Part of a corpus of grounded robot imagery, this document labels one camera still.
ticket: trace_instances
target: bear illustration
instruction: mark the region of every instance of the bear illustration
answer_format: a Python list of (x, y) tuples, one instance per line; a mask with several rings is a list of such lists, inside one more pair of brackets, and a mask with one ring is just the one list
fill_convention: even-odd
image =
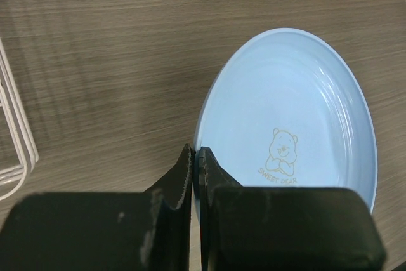
[(270, 155), (266, 160), (266, 169), (293, 176), (297, 142), (297, 136), (275, 128), (273, 130), (273, 140), (269, 146)]

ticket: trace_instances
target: gray table surface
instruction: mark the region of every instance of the gray table surface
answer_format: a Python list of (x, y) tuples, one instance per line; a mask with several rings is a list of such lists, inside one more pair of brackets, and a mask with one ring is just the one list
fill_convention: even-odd
[[(358, 79), (376, 129), (386, 268), (406, 260), (405, 0), (0, 0), (0, 36), (41, 158), (0, 202), (0, 223), (31, 192), (145, 190), (192, 142), (222, 65), (276, 27), (325, 39)], [(191, 238), (199, 270), (195, 213)]]

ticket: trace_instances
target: plate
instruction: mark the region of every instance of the plate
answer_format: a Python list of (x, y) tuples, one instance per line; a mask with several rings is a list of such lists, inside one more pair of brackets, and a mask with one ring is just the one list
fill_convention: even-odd
[(377, 148), (367, 102), (338, 53), (303, 30), (269, 30), (231, 57), (201, 110), (201, 147), (243, 186), (350, 188), (372, 212)]

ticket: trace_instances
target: white wire rack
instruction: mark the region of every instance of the white wire rack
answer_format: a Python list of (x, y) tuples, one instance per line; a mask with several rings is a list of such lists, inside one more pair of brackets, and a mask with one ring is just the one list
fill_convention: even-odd
[(19, 164), (5, 169), (1, 169), (0, 164), (0, 189), (16, 183), (7, 193), (0, 195), (0, 200), (3, 200), (13, 195), (24, 184), (39, 156), (1, 40), (0, 69), (0, 106), (19, 161)]

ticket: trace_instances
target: wire rack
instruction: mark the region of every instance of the wire rack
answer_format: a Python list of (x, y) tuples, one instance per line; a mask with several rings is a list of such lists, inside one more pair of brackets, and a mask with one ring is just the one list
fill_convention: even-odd
[[(0, 144), (5, 154), (10, 151), (10, 145), (12, 145), (18, 159), (16, 160), (18, 164), (5, 163), (9, 166), (0, 168), (0, 200), (3, 200), (21, 188), (34, 169), (39, 156), (1, 40), (0, 69), (0, 106), (10, 132), (7, 135), (0, 134)], [(7, 141), (2, 138), (10, 135), (12, 140), (10, 145), (4, 145)]]

